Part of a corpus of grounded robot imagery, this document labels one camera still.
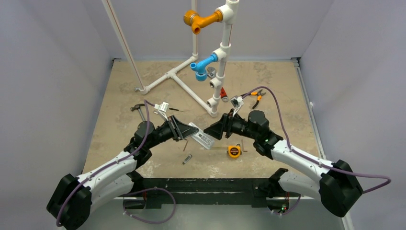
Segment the white remote control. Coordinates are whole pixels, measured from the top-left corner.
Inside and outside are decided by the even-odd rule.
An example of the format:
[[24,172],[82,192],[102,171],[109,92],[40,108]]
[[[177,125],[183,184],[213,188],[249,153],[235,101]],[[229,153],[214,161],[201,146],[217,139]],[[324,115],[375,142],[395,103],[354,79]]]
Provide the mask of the white remote control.
[[198,132],[193,134],[192,138],[206,150],[210,150],[215,143],[215,139],[212,136],[204,133],[203,130],[197,127],[194,123],[190,122],[189,125],[198,128]]

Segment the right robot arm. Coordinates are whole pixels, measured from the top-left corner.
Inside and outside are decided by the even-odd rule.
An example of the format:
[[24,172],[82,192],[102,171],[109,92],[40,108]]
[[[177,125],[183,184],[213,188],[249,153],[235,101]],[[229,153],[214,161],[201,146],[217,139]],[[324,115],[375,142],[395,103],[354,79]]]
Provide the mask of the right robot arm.
[[251,111],[247,119],[233,110],[224,113],[219,121],[204,129],[204,133],[221,140],[232,134],[252,139],[260,155],[287,164],[305,175],[284,172],[269,181],[275,195],[284,191],[312,197],[333,215],[344,217],[363,194],[363,189],[350,165],[343,161],[331,162],[290,146],[287,139],[269,128],[263,111]]

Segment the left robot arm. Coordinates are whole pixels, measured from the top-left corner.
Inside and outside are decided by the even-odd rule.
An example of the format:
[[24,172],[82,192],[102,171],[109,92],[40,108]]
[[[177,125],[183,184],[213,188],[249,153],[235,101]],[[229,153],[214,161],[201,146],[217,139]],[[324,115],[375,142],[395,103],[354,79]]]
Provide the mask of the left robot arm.
[[185,124],[173,115],[158,127],[150,121],[141,122],[129,144],[116,157],[88,173],[79,176],[69,173],[62,177],[46,206],[47,211],[56,218],[58,227],[78,229],[103,202],[142,192],[143,183],[129,175],[150,159],[151,148],[198,132],[198,127]]

